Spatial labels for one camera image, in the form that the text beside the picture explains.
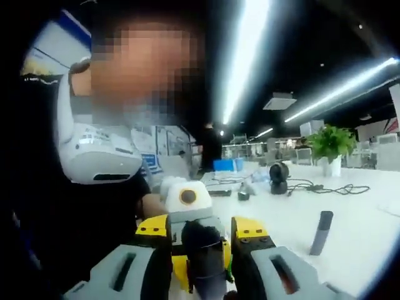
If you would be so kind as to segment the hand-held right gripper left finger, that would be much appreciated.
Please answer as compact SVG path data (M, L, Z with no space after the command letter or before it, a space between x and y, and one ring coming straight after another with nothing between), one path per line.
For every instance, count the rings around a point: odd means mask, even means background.
M167 299L173 264L167 214L150 217L133 239L118 246L64 294L64 299Z

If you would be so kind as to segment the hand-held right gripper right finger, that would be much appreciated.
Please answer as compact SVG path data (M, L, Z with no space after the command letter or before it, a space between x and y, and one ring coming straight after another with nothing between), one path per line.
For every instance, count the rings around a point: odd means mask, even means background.
M231 219L231 270L239 299L348 299L321 283L317 270L284 246L276 246L255 219Z

